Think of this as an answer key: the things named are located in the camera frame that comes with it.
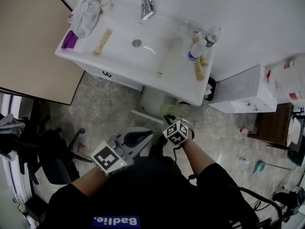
white sink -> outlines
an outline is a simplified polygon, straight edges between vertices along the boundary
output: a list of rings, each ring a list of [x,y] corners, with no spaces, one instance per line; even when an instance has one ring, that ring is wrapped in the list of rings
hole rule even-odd
[[[182,26],[185,22],[162,16],[158,11],[147,21],[142,21],[140,12],[138,4],[117,1],[112,11],[100,16],[87,39],[78,40],[73,50],[61,49],[61,42],[56,55],[162,90],[190,104],[201,105],[215,45],[210,52],[209,66],[205,68],[205,79],[199,82],[194,63],[187,57],[192,39]],[[107,29],[113,30],[111,37],[101,55],[94,55],[93,51]],[[139,47],[132,45],[135,39],[142,42]]]

faucet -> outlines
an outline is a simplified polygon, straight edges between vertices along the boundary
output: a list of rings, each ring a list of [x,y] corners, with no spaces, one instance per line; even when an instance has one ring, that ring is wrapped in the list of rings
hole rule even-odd
[[[141,20],[146,21],[154,15],[153,0],[142,0],[141,4]]]

tiled floor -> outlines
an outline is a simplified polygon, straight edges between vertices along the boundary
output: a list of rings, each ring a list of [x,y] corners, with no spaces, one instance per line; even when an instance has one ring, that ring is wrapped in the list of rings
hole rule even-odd
[[[114,84],[107,80],[95,79],[85,73],[76,92],[71,106],[47,102],[43,106],[42,115],[49,112],[51,121],[47,127],[62,128],[62,137],[69,142],[76,131],[83,127],[86,134],[81,136],[78,143],[85,145],[81,149],[89,155],[103,140],[127,126],[143,126],[160,132],[163,126],[143,117],[131,114],[140,97],[140,92],[131,88]],[[180,114],[194,126],[195,142],[222,165],[239,186],[249,188],[267,198],[270,198],[279,184],[291,189],[301,176],[301,168],[295,168],[284,150],[267,147],[263,142],[247,138],[238,132],[240,127],[254,126],[253,114],[223,114],[209,105],[200,107],[180,105]],[[173,157],[173,147],[168,144],[164,154]],[[192,174],[191,167],[182,150],[177,152],[177,164],[185,176]],[[257,160],[267,163],[295,168],[291,172],[284,169],[266,166],[259,174],[252,174]],[[89,171],[93,165],[82,161],[75,161],[80,175]],[[35,191],[44,200],[49,201],[52,194],[60,186],[50,184],[42,169],[37,173],[39,186]],[[250,205],[255,198],[244,195]],[[265,219],[275,216],[275,210],[270,206],[258,213]]]

drain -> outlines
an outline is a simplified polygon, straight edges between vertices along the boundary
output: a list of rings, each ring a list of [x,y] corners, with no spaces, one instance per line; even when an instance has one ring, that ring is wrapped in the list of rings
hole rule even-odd
[[[132,41],[132,45],[133,45],[135,48],[140,47],[141,44],[142,44],[142,42],[141,42],[141,40],[139,40],[139,39],[136,39],[136,40],[133,40],[133,41]]]

bag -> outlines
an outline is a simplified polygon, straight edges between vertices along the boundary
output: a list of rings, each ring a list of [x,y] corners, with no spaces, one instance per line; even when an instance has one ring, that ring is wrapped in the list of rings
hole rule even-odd
[[[71,30],[79,38],[87,38],[93,30],[101,12],[101,0],[78,0],[68,18]]]

